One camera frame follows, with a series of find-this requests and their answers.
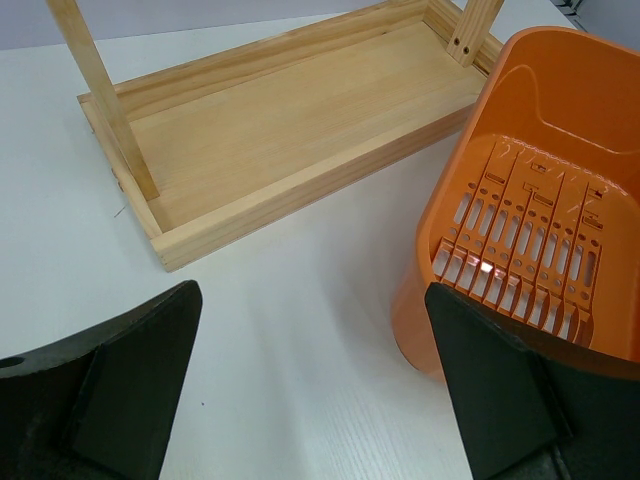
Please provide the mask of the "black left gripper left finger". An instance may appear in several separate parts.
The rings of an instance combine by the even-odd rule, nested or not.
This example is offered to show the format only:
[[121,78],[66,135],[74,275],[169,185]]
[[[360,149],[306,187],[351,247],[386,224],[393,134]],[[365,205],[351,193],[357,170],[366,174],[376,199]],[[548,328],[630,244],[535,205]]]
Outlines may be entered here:
[[202,310],[194,280],[1,361],[4,479],[156,479]]

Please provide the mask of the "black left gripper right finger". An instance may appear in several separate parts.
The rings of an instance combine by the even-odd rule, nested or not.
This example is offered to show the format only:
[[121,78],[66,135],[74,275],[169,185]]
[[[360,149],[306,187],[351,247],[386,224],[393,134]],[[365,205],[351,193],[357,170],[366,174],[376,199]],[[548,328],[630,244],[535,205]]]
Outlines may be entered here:
[[638,478],[638,363],[442,283],[428,287],[425,306],[474,478]]

